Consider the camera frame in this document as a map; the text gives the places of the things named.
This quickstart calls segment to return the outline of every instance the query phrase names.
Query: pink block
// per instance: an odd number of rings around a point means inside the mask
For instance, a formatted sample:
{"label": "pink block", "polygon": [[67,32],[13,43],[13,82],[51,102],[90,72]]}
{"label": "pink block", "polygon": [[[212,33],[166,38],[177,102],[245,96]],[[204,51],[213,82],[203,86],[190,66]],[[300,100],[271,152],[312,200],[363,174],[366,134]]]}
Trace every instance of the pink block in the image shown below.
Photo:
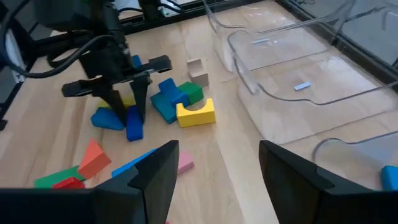
{"label": "pink block", "polygon": [[194,166],[191,155],[188,152],[180,152],[180,159],[178,160],[178,175],[192,169]]}

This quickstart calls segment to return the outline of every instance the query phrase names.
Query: red block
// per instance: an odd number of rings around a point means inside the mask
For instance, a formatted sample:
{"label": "red block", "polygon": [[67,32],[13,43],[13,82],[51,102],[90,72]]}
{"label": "red block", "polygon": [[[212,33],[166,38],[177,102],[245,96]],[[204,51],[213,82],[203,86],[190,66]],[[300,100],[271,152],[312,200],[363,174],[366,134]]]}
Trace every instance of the red block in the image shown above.
{"label": "red block", "polygon": [[54,184],[52,186],[53,189],[85,189],[86,186],[84,183],[76,177],[69,177],[68,179],[65,179],[57,184]]}
{"label": "red block", "polygon": [[111,160],[102,148],[94,139],[90,139],[86,154],[78,168],[78,173],[85,179],[90,179],[110,163]]}

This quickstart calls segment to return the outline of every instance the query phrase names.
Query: beige cube block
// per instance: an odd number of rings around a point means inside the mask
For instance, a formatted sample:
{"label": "beige cube block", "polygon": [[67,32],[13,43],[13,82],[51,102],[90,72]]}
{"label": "beige cube block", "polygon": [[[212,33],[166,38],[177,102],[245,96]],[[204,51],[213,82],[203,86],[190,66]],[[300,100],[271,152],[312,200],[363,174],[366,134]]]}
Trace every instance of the beige cube block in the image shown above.
{"label": "beige cube block", "polygon": [[201,87],[209,85],[209,78],[204,66],[205,59],[193,58],[187,61],[189,77],[191,81]]}

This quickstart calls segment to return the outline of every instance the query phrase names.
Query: orange triangular block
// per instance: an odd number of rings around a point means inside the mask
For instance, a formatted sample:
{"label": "orange triangular block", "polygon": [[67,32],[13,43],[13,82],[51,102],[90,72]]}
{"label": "orange triangular block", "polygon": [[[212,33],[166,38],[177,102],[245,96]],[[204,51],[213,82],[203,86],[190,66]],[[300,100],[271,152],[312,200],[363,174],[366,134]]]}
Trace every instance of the orange triangular block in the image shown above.
{"label": "orange triangular block", "polygon": [[78,173],[85,179],[90,179],[110,163],[111,160],[102,148],[94,139],[90,139],[86,154],[79,166]]}

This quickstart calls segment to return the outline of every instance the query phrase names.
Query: yellow wooden block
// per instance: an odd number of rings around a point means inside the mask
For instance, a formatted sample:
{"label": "yellow wooden block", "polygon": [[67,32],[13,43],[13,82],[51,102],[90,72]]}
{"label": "yellow wooden block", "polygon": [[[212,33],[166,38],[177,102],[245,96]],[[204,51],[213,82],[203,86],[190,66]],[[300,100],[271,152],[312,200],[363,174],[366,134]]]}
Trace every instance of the yellow wooden block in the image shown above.
{"label": "yellow wooden block", "polygon": [[176,107],[177,119],[181,128],[216,122],[214,103],[211,98],[206,100],[206,105],[200,110],[186,110],[182,103],[177,104]]}
{"label": "yellow wooden block", "polygon": [[[128,108],[130,106],[134,106],[136,104],[136,100],[134,99],[133,96],[130,97],[122,97],[123,105],[125,108]],[[110,105],[108,105],[107,102],[104,100],[101,100],[98,103],[98,107],[105,108],[105,109],[111,109]]]}

